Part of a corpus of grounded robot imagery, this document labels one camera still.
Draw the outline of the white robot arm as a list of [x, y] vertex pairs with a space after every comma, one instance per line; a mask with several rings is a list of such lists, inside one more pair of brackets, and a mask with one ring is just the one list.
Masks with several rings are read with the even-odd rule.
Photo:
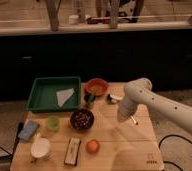
[[118, 121], [125, 122], [133, 116], [139, 104], [160, 112], [192, 135], [192, 107], [154, 93], [148, 78], [136, 79], [124, 85], [124, 97], [118, 104]]

